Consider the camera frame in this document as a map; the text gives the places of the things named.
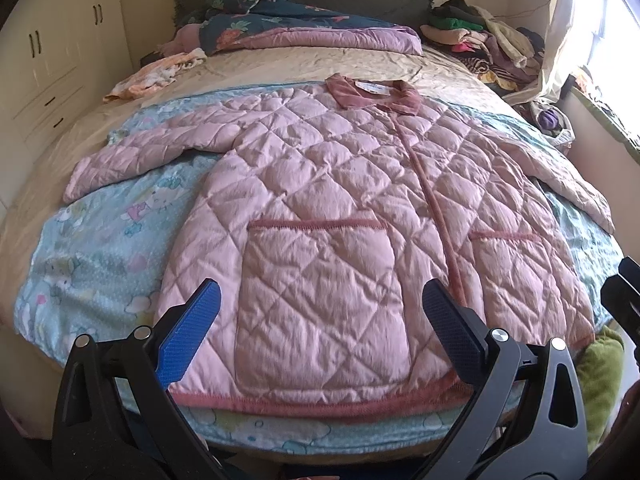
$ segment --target quilted jacket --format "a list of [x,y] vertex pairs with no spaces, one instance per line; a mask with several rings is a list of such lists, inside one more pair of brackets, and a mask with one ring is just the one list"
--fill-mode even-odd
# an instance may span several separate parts
[[184,379],[184,405],[287,416],[379,416],[459,405],[421,306],[439,278],[489,327],[574,349],[593,317],[547,183],[612,232],[567,161],[507,138],[407,83],[247,95],[172,118],[78,163],[65,201],[188,149],[226,153],[175,241],[156,319],[204,278],[222,308]]

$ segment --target beige bed sheet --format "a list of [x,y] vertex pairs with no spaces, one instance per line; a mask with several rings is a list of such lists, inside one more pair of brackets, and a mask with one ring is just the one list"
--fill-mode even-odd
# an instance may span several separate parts
[[[434,50],[424,56],[342,48],[290,47],[218,54],[153,96],[102,105],[81,118],[39,159],[0,230],[0,396],[34,436],[48,436],[60,367],[33,346],[18,340],[14,303],[29,270],[42,225],[62,206],[62,193],[75,164],[105,145],[107,133],[142,107],[177,97],[252,84],[324,80],[340,72],[367,80],[403,79],[421,94],[487,112],[516,115],[461,64]],[[29,349],[38,354],[29,355]],[[49,367],[38,371],[37,366]],[[34,385],[34,377],[42,380]],[[20,392],[29,391],[28,396]]]

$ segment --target blue cartoon blanket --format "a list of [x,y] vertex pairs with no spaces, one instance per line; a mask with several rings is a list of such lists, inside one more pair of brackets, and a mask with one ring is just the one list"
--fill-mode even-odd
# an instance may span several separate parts
[[[111,132],[109,140],[117,142],[203,105],[277,87],[210,92],[144,108]],[[556,156],[542,134],[522,120],[450,106],[510,136],[540,144]],[[174,238],[203,177],[219,157],[191,153],[139,178],[99,189],[47,221],[15,304],[18,331],[65,365],[81,333],[104,341],[150,323]],[[600,305],[599,290],[604,279],[616,272],[622,253],[587,214],[544,191],[587,287],[599,330],[610,319]],[[135,409],[127,385],[121,384],[120,391],[126,406]],[[508,408],[517,400],[515,392]],[[344,424],[183,409],[191,426],[210,442],[293,454],[359,454],[416,446],[442,438],[459,412]]]

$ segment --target window sill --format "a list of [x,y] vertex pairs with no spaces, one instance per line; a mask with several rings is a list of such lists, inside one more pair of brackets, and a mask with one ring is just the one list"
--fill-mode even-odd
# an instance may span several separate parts
[[640,164],[640,142],[629,136],[629,134],[620,129],[620,127],[614,123],[609,117],[604,113],[598,105],[596,105],[591,99],[589,99],[585,94],[580,92],[577,88],[571,88],[571,93],[574,94],[578,100],[582,103],[582,105],[587,108],[589,113],[593,116],[594,119],[598,121],[600,126],[602,126],[608,133],[617,140],[624,144],[627,152],[636,163]]

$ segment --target window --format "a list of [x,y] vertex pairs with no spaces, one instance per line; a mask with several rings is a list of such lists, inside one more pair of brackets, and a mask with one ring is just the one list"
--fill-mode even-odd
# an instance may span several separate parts
[[640,25],[624,0],[574,0],[574,30],[579,36],[576,61],[586,66],[602,100],[616,113],[627,133],[640,139],[638,99],[640,64],[635,47]]

